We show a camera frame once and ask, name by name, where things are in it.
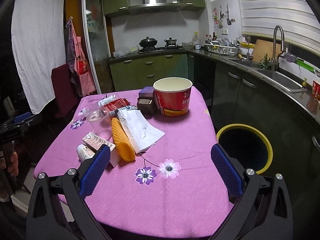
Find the kitchen sink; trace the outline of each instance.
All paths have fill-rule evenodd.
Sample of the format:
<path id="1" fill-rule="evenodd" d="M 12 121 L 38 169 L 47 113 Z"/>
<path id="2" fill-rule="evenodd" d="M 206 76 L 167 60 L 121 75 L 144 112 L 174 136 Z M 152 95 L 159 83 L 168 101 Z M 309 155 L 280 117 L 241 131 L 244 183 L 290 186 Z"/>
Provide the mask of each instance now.
<path id="1" fill-rule="evenodd" d="M 266 69 L 257 69 L 256 71 L 291 93 L 300 93 L 305 91 L 302 85 L 279 72 Z"/>
<path id="2" fill-rule="evenodd" d="M 232 62 L 236 62 L 236 63 L 239 63 L 243 66 L 246 66 L 246 67 L 253 67 L 253 68 L 258 68 L 258 64 L 253 62 L 253 61 L 246 61 L 246 60 L 239 60 L 239 59 L 228 59 L 229 61 L 232 61 Z"/>

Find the dark countertop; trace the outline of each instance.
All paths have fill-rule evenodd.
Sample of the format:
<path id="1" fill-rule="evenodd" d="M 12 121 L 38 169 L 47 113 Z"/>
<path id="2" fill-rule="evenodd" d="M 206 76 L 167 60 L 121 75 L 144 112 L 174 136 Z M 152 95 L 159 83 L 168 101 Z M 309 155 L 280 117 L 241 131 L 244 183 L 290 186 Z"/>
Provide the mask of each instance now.
<path id="1" fill-rule="evenodd" d="M 228 56 L 221 56 L 209 51 L 205 50 L 197 50 L 197 49 L 180 49 L 180 50 L 165 50 L 165 51 L 152 51 L 147 53 L 134 53 L 124 57 L 119 58 L 110 58 L 110 63 L 120 62 L 124 60 L 134 59 L 138 57 L 150 57 L 150 56 L 157 56 L 157 55 L 165 55 L 165 54 L 177 54 L 177 53 L 188 53 L 194 56 L 200 56 L 206 59 L 210 59 L 215 62 L 223 62 L 225 64 L 231 65 L 239 70 L 242 70 L 246 73 L 249 73 L 260 80 L 264 81 L 265 83 L 269 84 L 270 86 L 277 89 L 283 95 L 287 96 L 290 102 L 293 105 L 299 106 L 307 119 L 315 120 L 317 124 L 320 124 L 320 104 L 318 100 L 312 95 L 311 91 L 306 89 L 305 92 L 301 93 L 291 93 L 285 90 L 284 88 L 280 87 L 276 83 L 272 82 L 271 80 L 265 78 L 264 76 L 260 75 L 258 72 L 255 71 L 254 68 L 243 66 L 237 62 L 228 61 Z"/>
<path id="2" fill-rule="evenodd" d="M 158 50 L 158 51 L 151 51 L 151 52 L 144 52 L 144 53 L 133 53 L 123 57 L 110 57 L 109 63 L 116 63 L 120 61 L 125 61 L 129 59 L 134 59 L 138 57 L 150 57 L 150 56 L 159 56 L 165 54 L 178 54 L 178 53 L 187 53 L 184 49 L 170 49 L 170 50 Z"/>
<path id="3" fill-rule="evenodd" d="M 272 82 L 271 80 L 265 78 L 264 76 L 260 75 L 258 72 L 255 71 L 254 68 L 243 66 L 236 62 L 228 61 L 227 56 L 221 56 L 209 51 L 204 50 L 197 50 L 197 49 L 186 49 L 186 51 L 189 54 L 204 57 L 210 60 L 213 60 L 215 62 L 224 62 L 228 65 L 231 65 L 233 67 L 236 67 L 237 69 L 240 69 L 244 72 L 247 72 L 260 80 L 264 81 L 265 83 L 271 85 L 272 87 L 276 88 L 279 92 L 286 95 L 293 105 L 300 106 L 302 108 L 302 112 L 305 114 L 307 119 L 310 119 L 310 117 L 316 121 L 317 124 L 320 124 L 320 104 L 318 103 L 318 100 L 315 99 L 313 94 L 310 90 L 306 89 L 305 92 L 300 93 L 291 93 L 285 90 L 284 88 L 280 87 L 276 83 Z"/>

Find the red paper bowl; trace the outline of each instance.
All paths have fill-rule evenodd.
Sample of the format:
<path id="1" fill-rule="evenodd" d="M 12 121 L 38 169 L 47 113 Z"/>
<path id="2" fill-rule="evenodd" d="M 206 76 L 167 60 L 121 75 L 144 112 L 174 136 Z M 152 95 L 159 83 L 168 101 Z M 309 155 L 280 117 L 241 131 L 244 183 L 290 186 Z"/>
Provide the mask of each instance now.
<path id="1" fill-rule="evenodd" d="M 153 84 L 162 114 L 176 116 L 188 112 L 192 82 L 186 78 L 169 77 Z"/>

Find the trash bin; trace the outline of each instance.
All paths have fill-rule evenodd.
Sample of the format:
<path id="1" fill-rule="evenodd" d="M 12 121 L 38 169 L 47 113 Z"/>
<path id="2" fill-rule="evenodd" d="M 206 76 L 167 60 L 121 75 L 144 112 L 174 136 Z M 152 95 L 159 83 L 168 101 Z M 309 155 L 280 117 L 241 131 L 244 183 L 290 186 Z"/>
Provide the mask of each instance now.
<path id="1" fill-rule="evenodd" d="M 265 172 L 272 162 L 272 147 L 265 135 L 245 124 L 230 124 L 217 133 L 218 143 L 228 155 L 236 158 L 244 168 Z"/>

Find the window blind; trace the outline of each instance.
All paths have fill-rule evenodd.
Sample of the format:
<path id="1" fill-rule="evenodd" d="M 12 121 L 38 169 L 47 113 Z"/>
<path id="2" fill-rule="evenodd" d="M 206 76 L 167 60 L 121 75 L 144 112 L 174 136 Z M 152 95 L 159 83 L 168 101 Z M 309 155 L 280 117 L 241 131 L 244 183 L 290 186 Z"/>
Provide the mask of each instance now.
<path id="1" fill-rule="evenodd" d="M 287 42 L 320 56 L 320 24 L 305 0 L 239 1 L 244 34 L 273 37 L 280 25 Z"/>

